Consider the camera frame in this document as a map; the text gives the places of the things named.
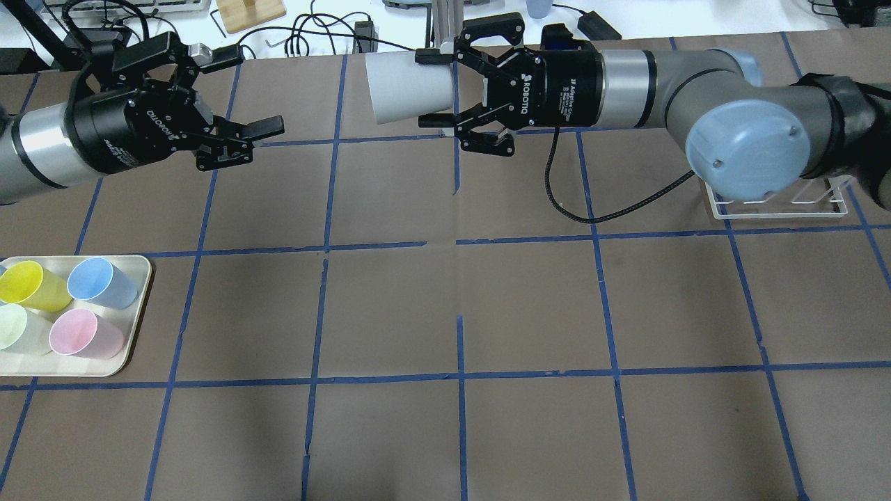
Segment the white cup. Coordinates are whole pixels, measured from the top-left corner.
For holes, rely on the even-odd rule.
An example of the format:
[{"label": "white cup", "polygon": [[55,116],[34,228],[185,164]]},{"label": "white cup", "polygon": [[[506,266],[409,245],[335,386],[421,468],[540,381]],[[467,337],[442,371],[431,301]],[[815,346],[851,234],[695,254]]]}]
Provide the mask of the white cup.
[{"label": "white cup", "polygon": [[108,308],[124,309],[136,299],[136,284],[106,258],[81,261],[68,275],[68,294]]},{"label": "white cup", "polygon": [[0,306],[0,349],[22,355],[44,355],[50,351],[52,324],[17,304]]},{"label": "white cup", "polygon": [[526,10],[529,12],[529,17],[542,19],[551,11],[553,3],[553,0],[526,0]]},{"label": "white cup", "polygon": [[89,309],[74,308],[53,324],[50,347],[59,355],[111,358],[124,347],[124,333]]},{"label": "white cup", "polygon": [[365,71],[378,124],[452,109],[451,65],[418,64],[414,52],[368,53]]}]

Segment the plastic cup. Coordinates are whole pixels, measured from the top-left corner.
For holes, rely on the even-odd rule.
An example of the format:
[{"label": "plastic cup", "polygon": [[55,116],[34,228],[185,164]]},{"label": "plastic cup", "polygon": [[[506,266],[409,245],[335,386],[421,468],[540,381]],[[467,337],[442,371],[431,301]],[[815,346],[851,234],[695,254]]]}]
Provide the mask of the plastic cup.
[{"label": "plastic cup", "polygon": [[0,350],[22,355],[50,352],[49,320],[17,304],[0,306]]},{"label": "plastic cup", "polygon": [[65,281],[36,261],[16,263],[0,276],[0,300],[44,311],[59,311],[71,302]]},{"label": "plastic cup", "polygon": [[111,358],[124,346],[124,333],[86,308],[61,314],[50,329],[50,348],[59,355]]},{"label": "plastic cup", "polygon": [[526,10],[529,12],[529,17],[542,19],[551,11],[553,3],[553,0],[526,0]]},{"label": "plastic cup", "polygon": [[418,64],[414,52],[368,53],[365,71],[378,124],[452,109],[454,84],[448,64]]},{"label": "plastic cup", "polygon": [[124,309],[136,299],[136,284],[106,258],[81,261],[68,275],[68,294],[108,308]]}]

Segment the gray robot arm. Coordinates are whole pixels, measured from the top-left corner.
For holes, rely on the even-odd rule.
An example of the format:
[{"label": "gray robot arm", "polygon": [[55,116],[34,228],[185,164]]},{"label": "gray robot arm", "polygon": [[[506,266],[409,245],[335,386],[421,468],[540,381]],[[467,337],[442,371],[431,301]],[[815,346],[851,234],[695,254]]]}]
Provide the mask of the gray robot arm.
[{"label": "gray robot arm", "polygon": [[[891,209],[891,86],[808,75],[763,87],[747,53],[597,51],[556,25],[532,50],[521,45],[523,29],[519,14],[466,21],[454,53],[417,51],[419,64],[458,61],[486,83],[481,103],[423,115],[420,125],[453,127],[463,150],[502,156],[514,154],[513,132],[527,126],[664,127],[727,198],[759,200],[799,177],[851,174]],[[472,46],[495,36],[513,47],[494,57]],[[501,133],[474,130],[493,121]]]}]

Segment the table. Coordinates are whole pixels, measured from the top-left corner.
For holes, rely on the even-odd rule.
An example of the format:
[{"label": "table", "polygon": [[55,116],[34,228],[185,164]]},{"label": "table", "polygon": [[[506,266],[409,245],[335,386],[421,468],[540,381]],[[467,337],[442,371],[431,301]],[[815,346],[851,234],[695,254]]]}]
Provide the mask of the table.
[{"label": "table", "polygon": [[[889,29],[727,46],[769,85],[891,80]],[[891,491],[891,213],[714,221],[694,182],[581,226],[551,132],[501,159],[376,127],[363,56],[198,82],[284,115],[253,163],[188,153],[0,210],[0,255],[139,253],[133,359],[0,379],[0,499],[880,499]],[[0,78],[11,109],[71,75]],[[462,103],[479,83],[462,78]],[[687,169],[663,130],[567,129],[557,196],[604,214]]]}]

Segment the tray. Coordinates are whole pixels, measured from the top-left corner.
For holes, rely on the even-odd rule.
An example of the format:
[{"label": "tray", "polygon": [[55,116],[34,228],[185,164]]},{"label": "tray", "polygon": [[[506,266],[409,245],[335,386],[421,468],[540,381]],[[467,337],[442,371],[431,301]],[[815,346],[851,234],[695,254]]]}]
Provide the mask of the tray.
[{"label": "tray", "polygon": [[[10,267],[20,261],[36,261],[46,269],[63,279],[67,279],[71,270],[81,261],[95,256],[17,256],[8,258],[0,265]],[[31,309],[31,311],[55,321],[62,313],[72,308],[88,308],[97,315],[115,324],[124,333],[124,348],[114,357],[106,360],[90,358],[66,357],[54,352],[46,355],[19,355],[0,351],[0,376],[68,376],[68,377],[105,377],[121,370],[127,363],[136,338],[136,329],[143,313],[145,300],[148,297],[151,283],[151,262],[143,256],[101,256],[111,264],[120,268],[136,284],[139,294],[127,309],[106,308],[81,300],[73,300],[64,310],[49,313]]]}]

